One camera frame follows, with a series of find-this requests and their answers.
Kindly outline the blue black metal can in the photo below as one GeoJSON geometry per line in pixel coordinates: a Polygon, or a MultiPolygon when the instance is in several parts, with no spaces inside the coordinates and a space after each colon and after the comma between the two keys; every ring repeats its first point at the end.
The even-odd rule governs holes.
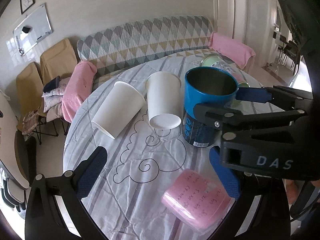
{"type": "Polygon", "coordinates": [[[221,124],[206,122],[206,113],[228,105],[236,96],[238,83],[219,68],[195,67],[186,72],[184,84],[183,137],[194,147],[208,147],[214,143],[221,124]]]}

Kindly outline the white paper cup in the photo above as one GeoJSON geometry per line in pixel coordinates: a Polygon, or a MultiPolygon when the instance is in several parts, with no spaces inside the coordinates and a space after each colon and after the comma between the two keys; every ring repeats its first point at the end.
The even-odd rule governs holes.
{"type": "Polygon", "coordinates": [[[146,81],[149,125],[173,129],[181,123],[181,81],[172,73],[156,72],[146,81]]]}
{"type": "Polygon", "coordinates": [[[111,139],[116,139],[144,105],[144,96],[135,87],[117,81],[91,123],[111,139]]]}

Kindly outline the pink plastic cup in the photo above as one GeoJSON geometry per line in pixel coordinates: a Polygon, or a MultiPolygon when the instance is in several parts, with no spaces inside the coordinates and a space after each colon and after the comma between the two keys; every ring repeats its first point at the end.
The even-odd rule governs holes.
{"type": "Polygon", "coordinates": [[[165,191],[161,202],[183,223],[204,235],[222,222],[234,200],[219,180],[187,169],[165,191]]]}

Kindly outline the dark dining chairs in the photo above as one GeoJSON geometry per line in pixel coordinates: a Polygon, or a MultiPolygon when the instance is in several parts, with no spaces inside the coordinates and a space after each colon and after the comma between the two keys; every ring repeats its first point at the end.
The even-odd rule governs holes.
{"type": "Polygon", "coordinates": [[[293,76],[295,76],[299,71],[302,55],[300,54],[295,42],[291,40],[288,41],[283,35],[280,35],[279,41],[283,45],[278,47],[280,50],[278,63],[281,65],[285,65],[287,59],[291,59],[292,63],[290,70],[292,71],[293,76]]]}

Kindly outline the green pink metal can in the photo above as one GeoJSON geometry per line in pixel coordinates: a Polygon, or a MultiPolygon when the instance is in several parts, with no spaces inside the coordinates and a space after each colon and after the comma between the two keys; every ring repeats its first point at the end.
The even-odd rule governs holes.
{"type": "Polygon", "coordinates": [[[232,68],[227,62],[225,62],[221,57],[210,54],[205,56],[201,62],[200,66],[202,67],[214,67],[218,68],[220,70],[223,70],[225,72],[228,72],[231,74],[232,77],[234,77],[239,85],[239,87],[249,87],[249,84],[245,80],[245,78],[237,72],[234,68],[232,68]]]}

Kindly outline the striped white tablecloth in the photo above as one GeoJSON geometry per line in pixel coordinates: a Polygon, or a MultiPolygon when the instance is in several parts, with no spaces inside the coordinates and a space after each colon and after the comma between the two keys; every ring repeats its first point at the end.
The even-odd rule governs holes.
{"type": "Polygon", "coordinates": [[[209,149],[196,148],[183,138],[182,128],[150,127],[143,108],[111,139],[91,121],[114,84],[123,81],[145,93],[148,77],[171,72],[181,80],[197,67],[209,50],[176,53],[107,74],[94,82],[93,93],[78,109],[69,129],[63,154],[64,170],[73,170],[98,147],[107,150],[107,163],[83,204],[109,239],[206,239],[178,220],[161,202],[165,190],[185,169],[205,177],[216,174],[209,149]]]}

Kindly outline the tan folding chair left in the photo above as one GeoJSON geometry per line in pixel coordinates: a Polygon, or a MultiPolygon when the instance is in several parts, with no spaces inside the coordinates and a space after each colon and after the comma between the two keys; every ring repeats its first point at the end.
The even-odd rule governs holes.
{"type": "Polygon", "coordinates": [[[47,113],[44,111],[42,97],[43,83],[35,62],[28,64],[18,74],[16,88],[21,114],[17,129],[25,136],[35,133],[39,144],[42,144],[43,135],[57,137],[59,135],[57,131],[54,134],[41,131],[42,126],[47,123],[47,113]]]}

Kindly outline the tan folding chair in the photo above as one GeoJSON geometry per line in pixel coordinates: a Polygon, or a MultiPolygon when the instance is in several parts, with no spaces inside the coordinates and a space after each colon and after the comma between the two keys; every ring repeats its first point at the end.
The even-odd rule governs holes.
{"type": "Polygon", "coordinates": [[[70,77],[78,64],[73,46],[68,38],[47,49],[40,56],[40,72],[42,82],[46,85],[53,78],[70,77]]]}
{"type": "Polygon", "coordinates": [[[35,62],[28,64],[18,74],[16,88],[21,114],[17,129],[25,136],[35,133],[39,144],[42,144],[43,135],[57,137],[59,135],[57,131],[54,134],[41,131],[42,126],[47,123],[47,113],[44,111],[42,97],[43,83],[35,62]]]}

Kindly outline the white door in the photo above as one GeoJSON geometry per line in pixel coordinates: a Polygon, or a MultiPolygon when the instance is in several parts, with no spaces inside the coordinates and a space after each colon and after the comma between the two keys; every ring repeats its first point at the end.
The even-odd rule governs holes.
{"type": "Polygon", "coordinates": [[[235,0],[213,0],[214,30],[222,35],[233,37],[235,0]]]}

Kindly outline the folded pillows stack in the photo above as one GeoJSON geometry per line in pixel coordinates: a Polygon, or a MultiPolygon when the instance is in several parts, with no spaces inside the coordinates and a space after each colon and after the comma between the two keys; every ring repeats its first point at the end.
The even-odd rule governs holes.
{"type": "Polygon", "coordinates": [[[43,112],[46,114],[47,122],[63,117],[62,98],[70,78],[69,76],[61,79],[60,76],[57,76],[44,85],[42,94],[44,100],[43,112]]]}

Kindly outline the diamond patterned sofa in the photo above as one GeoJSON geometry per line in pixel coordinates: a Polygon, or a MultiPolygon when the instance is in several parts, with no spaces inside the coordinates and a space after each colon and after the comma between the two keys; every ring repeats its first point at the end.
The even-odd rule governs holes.
{"type": "Polygon", "coordinates": [[[182,51],[207,49],[213,25],[205,16],[164,16],[127,22],[78,40],[80,60],[97,67],[96,77],[182,51]]]}

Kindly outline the tan folding chair right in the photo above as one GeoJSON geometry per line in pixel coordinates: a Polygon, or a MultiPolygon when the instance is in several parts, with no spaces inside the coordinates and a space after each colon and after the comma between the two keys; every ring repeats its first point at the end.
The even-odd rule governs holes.
{"type": "Polygon", "coordinates": [[[40,56],[40,72],[42,82],[46,85],[53,78],[70,77],[78,64],[73,46],[68,38],[47,49],[40,56]]]}

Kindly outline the black framed picture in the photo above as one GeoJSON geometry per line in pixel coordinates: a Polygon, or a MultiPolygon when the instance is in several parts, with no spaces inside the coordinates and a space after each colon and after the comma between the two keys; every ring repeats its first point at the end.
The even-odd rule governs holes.
{"type": "Polygon", "coordinates": [[[20,0],[21,14],[24,14],[34,4],[35,4],[35,0],[20,0]]]}

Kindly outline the wall whiteboard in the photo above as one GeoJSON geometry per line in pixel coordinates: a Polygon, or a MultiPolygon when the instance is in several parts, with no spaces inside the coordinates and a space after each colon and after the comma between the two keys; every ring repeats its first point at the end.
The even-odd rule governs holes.
{"type": "Polygon", "coordinates": [[[30,13],[13,31],[14,41],[21,56],[33,49],[53,32],[46,3],[30,13]]]}

